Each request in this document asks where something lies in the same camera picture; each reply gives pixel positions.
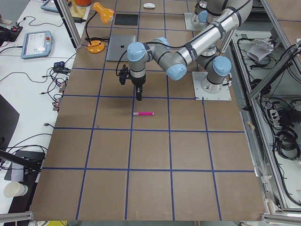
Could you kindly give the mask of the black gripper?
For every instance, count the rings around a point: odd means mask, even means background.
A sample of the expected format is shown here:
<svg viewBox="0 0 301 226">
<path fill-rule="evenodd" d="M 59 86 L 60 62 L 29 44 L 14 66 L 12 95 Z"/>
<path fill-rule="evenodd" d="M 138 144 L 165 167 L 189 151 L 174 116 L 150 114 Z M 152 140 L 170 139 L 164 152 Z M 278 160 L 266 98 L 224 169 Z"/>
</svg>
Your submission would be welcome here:
<svg viewBox="0 0 301 226">
<path fill-rule="evenodd" d="M 146 82 L 146 77 L 140 77 L 140 78 L 131 78 L 131 82 L 135 86 L 135 95 L 136 95 L 136 100 L 141 101 L 142 100 L 142 93 L 143 93 L 143 84 Z"/>
</svg>

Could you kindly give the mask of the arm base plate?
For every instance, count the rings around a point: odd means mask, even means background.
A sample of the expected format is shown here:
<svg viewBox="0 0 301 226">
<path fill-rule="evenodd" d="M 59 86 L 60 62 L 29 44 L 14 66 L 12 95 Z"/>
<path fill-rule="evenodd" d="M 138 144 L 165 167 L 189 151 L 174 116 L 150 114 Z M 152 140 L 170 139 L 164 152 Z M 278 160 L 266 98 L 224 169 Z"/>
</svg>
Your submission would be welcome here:
<svg viewBox="0 0 301 226">
<path fill-rule="evenodd" d="M 207 80 L 207 72 L 192 72 L 196 100 L 231 101 L 231 81 L 224 77 L 222 84 L 212 84 Z"/>
<path fill-rule="evenodd" d="M 187 31 L 199 31 L 200 24 L 198 15 L 195 13 L 184 13 L 185 27 Z"/>
</svg>

